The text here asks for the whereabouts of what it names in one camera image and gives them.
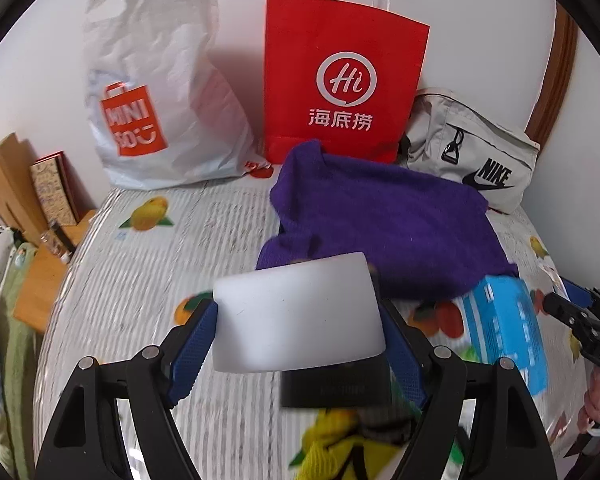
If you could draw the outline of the person's right hand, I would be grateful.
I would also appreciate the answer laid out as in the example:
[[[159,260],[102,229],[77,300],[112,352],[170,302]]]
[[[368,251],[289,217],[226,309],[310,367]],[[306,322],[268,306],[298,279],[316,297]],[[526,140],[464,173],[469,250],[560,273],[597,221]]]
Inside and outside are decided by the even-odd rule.
[[[597,367],[592,371],[588,390],[584,394],[583,406],[580,408],[578,417],[580,433],[587,432],[593,424],[600,424],[600,369]]]

